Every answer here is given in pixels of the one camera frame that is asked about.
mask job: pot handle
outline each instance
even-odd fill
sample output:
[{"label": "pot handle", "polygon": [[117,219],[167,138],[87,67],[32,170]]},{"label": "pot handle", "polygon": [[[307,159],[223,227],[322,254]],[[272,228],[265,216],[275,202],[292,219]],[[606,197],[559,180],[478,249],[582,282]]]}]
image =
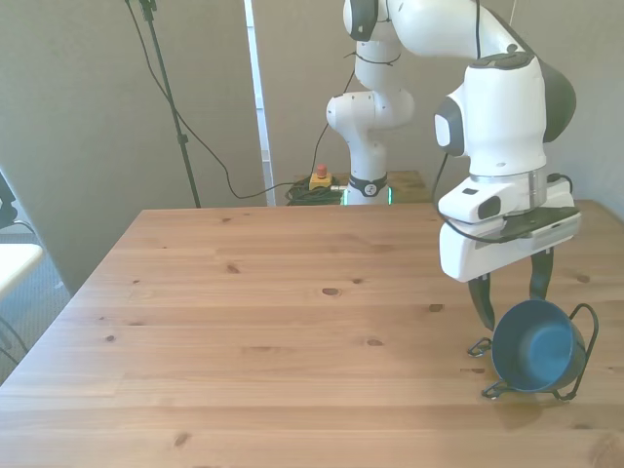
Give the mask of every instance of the pot handle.
[{"label": "pot handle", "polygon": [[486,352],[491,349],[491,339],[481,338],[477,341],[472,348],[468,350],[468,355],[471,358],[481,358],[485,356]]},{"label": "pot handle", "polygon": [[578,378],[576,379],[576,384],[574,384],[574,388],[572,389],[572,391],[569,392],[564,397],[562,397],[561,394],[557,390],[553,392],[553,395],[555,395],[555,398],[557,400],[561,400],[562,402],[569,402],[570,400],[573,400],[576,397],[576,392],[578,392],[578,387],[580,387],[581,385],[581,380],[583,380],[583,375],[585,374],[585,370],[587,369],[587,363],[589,362],[589,358],[592,356],[592,351],[594,350],[594,345],[596,344],[596,339],[598,338],[598,331],[600,328],[600,324],[598,321],[598,315],[596,314],[596,311],[592,308],[591,305],[578,304],[576,308],[574,309],[574,312],[570,314],[569,319],[574,320],[574,317],[576,317],[576,314],[578,314],[578,311],[583,308],[589,310],[589,312],[592,314],[592,318],[594,319],[594,333],[592,334],[592,340],[589,342],[589,346],[587,347],[587,352],[585,354],[586,356],[585,366],[583,366],[583,370],[578,375]]},{"label": "pot handle", "polygon": [[505,380],[501,379],[501,380],[498,380],[493,385],[490,385],[490,387],[488,387],[486,390],[481,392],[481,394],[484,397],[489,398],[490,400],[496,400],[503,393],[515,392],[515,391],[516,390],[514,390],[509,385],[507,385],[507,382]]}]

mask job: white wall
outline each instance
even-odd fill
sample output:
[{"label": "white wall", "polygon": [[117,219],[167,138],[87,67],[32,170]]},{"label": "white wall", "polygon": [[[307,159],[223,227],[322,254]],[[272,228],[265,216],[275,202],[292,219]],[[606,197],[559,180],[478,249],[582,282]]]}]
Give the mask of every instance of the white wall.
[{"label": "white wall", "polygon": [[[160,0],[155,15],[180,112],[238,191],[261,190],[243,1]],[[235,200],[211,156],[194,141],[189,151],[206,207],[266,203]],[[0,167],[72,292],[141,210],[192,207],[122,0],[0,2]]]},{"label": "white wall", "polygon": [[574,179],[577,198],[604,204],[624,219],[624,2],[518,0],[514,27],[576,89],[570,127],[547,154],[553,170]]},{"label": "white wall", "polygon": [[[482,4],[511,18],[513,0]],[[309,173],[314,146],[326,124],[327,103],[342,92],[353,69],[354,58],[343,58],[355,50],[355,43],[344,28],[342,6],[342,0],[253,0],[276,182]],[[416,116],[407,127],[379,138],[388,145],[390,170],[419,170],[431,183],[443,156],[435,141],[433,115],[461,84],[467,64],[404,53],[396,66],[414,96]],[[360,84],[352,89],[361,89]],[[332,130],[321,145],[319,162],[333,172],[349,171],[346,143]],[[441,190],[465,178],[467,167],[465,160],[449,164]]]}]

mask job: blue pot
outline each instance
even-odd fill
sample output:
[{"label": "blue pot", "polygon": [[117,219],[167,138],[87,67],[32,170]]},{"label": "blue pot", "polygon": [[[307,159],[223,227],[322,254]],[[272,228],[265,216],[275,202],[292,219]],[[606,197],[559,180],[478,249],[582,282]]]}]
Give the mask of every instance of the blue pot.
[{"label": "blue pot", "polygon": [[[572,323],[582,308],[594,319],[589,347]],[[568,317],[545,300],[528,300],[516,305],[502,318],[491,342],[492,359],[500,381],[484,396],[498,398],[505,392],[552,393],[560,400],[576,396],[587,362],[598,337],[598,316],[587,304],[580,304]],[[558,390],[574,380],[574,389],[562,397]]]}]

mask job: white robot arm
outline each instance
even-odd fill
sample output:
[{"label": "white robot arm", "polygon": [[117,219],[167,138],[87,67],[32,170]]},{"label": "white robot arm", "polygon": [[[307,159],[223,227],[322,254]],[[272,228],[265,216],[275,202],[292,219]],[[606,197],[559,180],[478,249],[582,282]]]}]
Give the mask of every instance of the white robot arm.
[{"label": "white robot arm", "polygon": [[549,180],[544,153],[544,142],[571,120],[574,90],[503,19],[473,0],[346,0],[344,21],[358,41],[356,75],[373,90],[336,97],[328,108],[331,126],[351,149],[352,203],[375,203],[380,180],[385,187],[385,151],[369,141],[369,131],[405,124],[413,112],[412,97],[388,65],[401,45],[419,56],[477,59],[435,116],[440,147],[471,159],[470,177],[439,204],[446,220],[440,253],[444,271],[469,283],[493,329],[490,273],[531,256],[530,293],[544,297],[553,248],[578,232],[571,187]]}]

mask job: wooden table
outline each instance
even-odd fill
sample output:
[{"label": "wooden table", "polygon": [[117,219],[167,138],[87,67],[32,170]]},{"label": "wooden table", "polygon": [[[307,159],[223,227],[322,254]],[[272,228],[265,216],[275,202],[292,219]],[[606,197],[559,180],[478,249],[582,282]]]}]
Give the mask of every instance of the wooden table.
[{"label": "wooden table", "polygon": [[[623,466],[624,228],[581,208],[551,298],[602,329],[571,404],[480,397],[428,205],[145,212],[0,389],[0,466]],[[499,315],[528,276],[494,275]]]}]

